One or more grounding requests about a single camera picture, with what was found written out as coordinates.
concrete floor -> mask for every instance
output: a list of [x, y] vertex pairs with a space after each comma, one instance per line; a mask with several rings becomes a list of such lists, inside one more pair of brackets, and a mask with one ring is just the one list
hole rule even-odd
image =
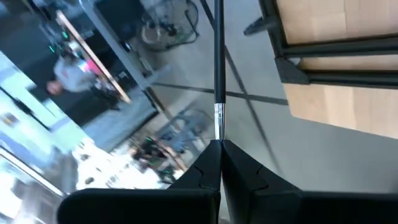
[[[199, 39], [190, 45], [157, 54], [172, 66], [161, 84], [213, 88], [213, 29], [199, 2]], [[213, 8], [213, 0], [207, 0]], [[225, 2], [226, 45], [247, 92], [285, 99], [266, 32], [252, 37], [243, 30], [260, 15], [257, 0]], [[155, 86], [154, 90], [171, 114], [197, 99], [213, 115], [213, 95], [192, 90]], [[242, 93], [227, 64], [227, 90]], [[344, 192], [398, 191], [398, 141], [349, 129], [297, 119], [289, 107], [250, 101], [266, 139], [261, 137], [245, 99], [227, 97], [226, 137], [253, 158], [306, 190]], [[226, 215], [226, 205], [221, 206]]]

wooden panel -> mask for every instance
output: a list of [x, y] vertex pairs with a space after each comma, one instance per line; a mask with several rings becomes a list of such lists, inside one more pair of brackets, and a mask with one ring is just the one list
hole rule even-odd
[[[277, 0], [287, 41], [398, 33], [395, 0]], [[305, 69], [398, 70], [398, 55], [304, 58]], [[398, 138], [398, 90], [284, 84], [293, 116]]]

pink object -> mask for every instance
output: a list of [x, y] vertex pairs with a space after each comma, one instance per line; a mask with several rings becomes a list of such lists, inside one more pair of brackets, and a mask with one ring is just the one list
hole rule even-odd
[[88, 69], [90, 69], [90, 71], [94, 72], [97, 75], [101, 74], [100, 68], [98, 68], [98, 66], [94, 63], [94, 61], [89, 59], [86, 61], [86, 63], [87, 63]]

person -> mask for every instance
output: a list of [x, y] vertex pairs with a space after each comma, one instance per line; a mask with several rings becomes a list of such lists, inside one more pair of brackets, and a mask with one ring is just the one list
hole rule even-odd
[[115, 106], [119, 97], [117, 91], [98, 77], [101, 71], [92, 60], [83, 60], [66, 50], [56, 62], [54, 74], [55, 79], [47, 82], [47, 91], [51, 95], [60, 95], [64, 90], [73, 93], [92, 91], [110, 109], [119, 110]]

white shirt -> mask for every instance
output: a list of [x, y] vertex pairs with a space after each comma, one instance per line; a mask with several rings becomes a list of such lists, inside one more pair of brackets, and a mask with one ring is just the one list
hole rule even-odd
[[54, 66], [54, 74], [63, 88], [70, 92], [89, 90], [96, 79], [96, 75], [87, 69], [84, 60], [71, 63], [69, 59], [62, 57]]

